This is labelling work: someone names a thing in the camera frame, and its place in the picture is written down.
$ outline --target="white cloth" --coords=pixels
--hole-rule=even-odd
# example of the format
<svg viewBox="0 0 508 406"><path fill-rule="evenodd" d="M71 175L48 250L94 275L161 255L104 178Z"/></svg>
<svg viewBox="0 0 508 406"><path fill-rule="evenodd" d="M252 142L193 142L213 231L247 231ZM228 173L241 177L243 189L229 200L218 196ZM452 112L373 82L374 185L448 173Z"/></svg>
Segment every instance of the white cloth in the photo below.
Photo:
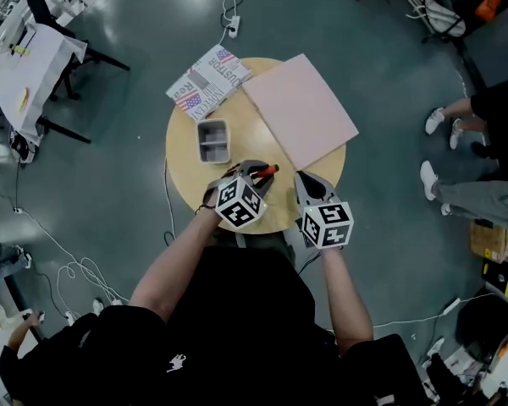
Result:
<svg viewBox="0 0 508 406"><path fill-rule="evenodd" d="M32 35L29 30L19 45L30 50L30 54L15 53L12 56L8 53L1 62L0 108L17 132L39 145L36 121L41 116L43 104L72 54L83 62L86 44L47 25L37 24L36 33ZM19 110L25 89L28 89L28 100Z"/></svg>

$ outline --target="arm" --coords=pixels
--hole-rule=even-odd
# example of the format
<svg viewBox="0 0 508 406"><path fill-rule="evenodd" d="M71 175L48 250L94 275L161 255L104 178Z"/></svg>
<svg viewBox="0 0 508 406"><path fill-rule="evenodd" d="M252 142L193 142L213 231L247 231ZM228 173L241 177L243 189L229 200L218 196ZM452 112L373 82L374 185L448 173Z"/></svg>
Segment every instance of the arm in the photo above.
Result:
<svg viewBox="0 0 508 406"><path fill-rule="evenodd" d="M40 325L40 312L34 311L28 319L23 321L15 330L11 333L8 340L8 347L17 354L19 352L21 344L24 342L26 333L33 327Z"/></svg>
<svg viewBox="0 0 508 406"><path fill-rule="evenodd" d="M215 205L216 196L215 191L208 203L210 206ZM186 230L149 267L135 288L130 305L148 308L168 322L220 221L213 209L201 209Z"/></svg>
<svg viewBox="0 0 508 406"><path fill-rule="evenodd" d="M373 324L338 248L322 250L329 313L342 356L356 343L373 340Z"/></svg>

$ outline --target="white sneaker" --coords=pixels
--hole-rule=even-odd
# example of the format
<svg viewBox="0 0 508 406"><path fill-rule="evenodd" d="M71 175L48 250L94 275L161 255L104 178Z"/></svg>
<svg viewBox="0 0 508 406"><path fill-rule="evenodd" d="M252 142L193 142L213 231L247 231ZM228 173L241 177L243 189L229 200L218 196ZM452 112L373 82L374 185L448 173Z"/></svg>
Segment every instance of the white sneaker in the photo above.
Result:
<svg viewBox="0 0 508 406"><path fill-rule="evenodd" d="M425 196L427 197L427 200L433 201L435 199L433 194L433 185L437 180L439 180L439 177L434 174L433 167L431 167L431 162L422 162L422 166L420 167L420 178L423 182L423 188L425 190Z"/></svg>
<svg viewBox="0 0 508 406"><path fill-rule="evenodd" d="M448 215L451 215L451 206L450 203L443 203L440 207L440 212L444 217L447 217Z"/></svg>
<svg viewBox="0 0 508 406"><path fill-rule="evenodd" d="M92 313L95 315L100 315L100 313L103 311L103 302L101 299L94 299L92 301Z"/></svg>
<svg viewBox="0 0 508 406"><path fill-rule="evenodd" d="M442 114L443 108L437 108L433 110L431 115L427 118L425 122L425 132L428 135L431 135L441 123L444 122L445 117L444 114Z"/></svg>
<svg viewBox="0 0 508 406"><path fill-rule="evenodd" d="M463 135L463 130L460 128L457 128L457 124L459 124L461 120L457 118L454 120L454 123L451 125L451 135L450 135L450 149L455 150L457 148L457 145L459 144L459 139Z"/></svg>
<svg viewBox="0 0 508 406"><path fill-rule="evenodd" d="M68 325L72 326L75 323L74 313L71 311L66 311L64 314L66 315L66 319L68 319Z"/></svg>
<svg viewBox="0 0 508 406"><path fill-rule="evenodd" d="M441 337L436 342L434 342L433 347L427 352L427 356L432 358L434 354L437 354L442 349L442 345L444 344L445 338Z"/></svg>

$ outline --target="orange object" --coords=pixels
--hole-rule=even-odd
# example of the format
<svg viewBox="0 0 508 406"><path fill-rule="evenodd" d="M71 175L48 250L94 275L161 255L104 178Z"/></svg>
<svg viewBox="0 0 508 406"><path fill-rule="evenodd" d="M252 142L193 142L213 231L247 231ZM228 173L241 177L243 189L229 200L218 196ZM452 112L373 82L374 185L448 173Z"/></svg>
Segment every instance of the orange object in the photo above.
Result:
<svg viewBox="0 0 508 406"><path fill-rule="evenodd" d="M502 0L483 0L474 13L486 23L494 19Z"/></svg>
<svg viewBox="0 0 508 406"><path fill-rule="evenodd" d="M277 164L267 167L265 170L256 173L255 178L265 178L266 176L273 176L279 170Z"/></svg>

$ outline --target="concrete floor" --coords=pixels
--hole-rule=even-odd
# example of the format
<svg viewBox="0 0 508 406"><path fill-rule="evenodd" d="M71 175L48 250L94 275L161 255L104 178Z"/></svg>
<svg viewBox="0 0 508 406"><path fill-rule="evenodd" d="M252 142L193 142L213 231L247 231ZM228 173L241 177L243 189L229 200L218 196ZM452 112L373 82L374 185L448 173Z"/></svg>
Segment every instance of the concrete floor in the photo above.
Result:
<svg viewBox="0 0 508 406"><path fill-rule="evenodd" d="M221 2L99 0L74 19L69 28L79 38L132 70L105 63L80 69L73 84L81 101L48 103L46 115L92 144L51 133L36 161L19 174L19 205L69 251L97 261L124 296L165 247L163 233L170 229L163 159L173 103L165 91L219 40ZM451 46L420 44L427 31L405 17L410 12L405 0L245 0L240 35L223 44L239 57L285 60L304 52L359 129L348 145L338 192L351 203L356 220L345 257L374 324L436 315L481 285L481 260L468 248L468 221L442 217L439 205L426 201L418 170L430 159L441 177L465 180L493 164L472 156L469 135L455 152L447 144L449 127L425 135L428 112L462 97L456 68L463 69ZM15 165L4 157L0 189L14 194L14 181ZM173 188L171 199L181 230L193 212ZM57 270L68 257L1 199L0 239L33 254L58 300ZM299 254L298 266L310 253ZM321 266L312 264L302 276L317 302L317 323L330 327ZM47 312L43 334L64 326L45 278L21 272L15 280L27 305ZM61 290L80 313L102 296L66 275ZM438 324L437 337L449 339L444 355L456 348L451 340L456 314ZM376 334L398 332L418 360L432 328L426 322Z"/></svg>

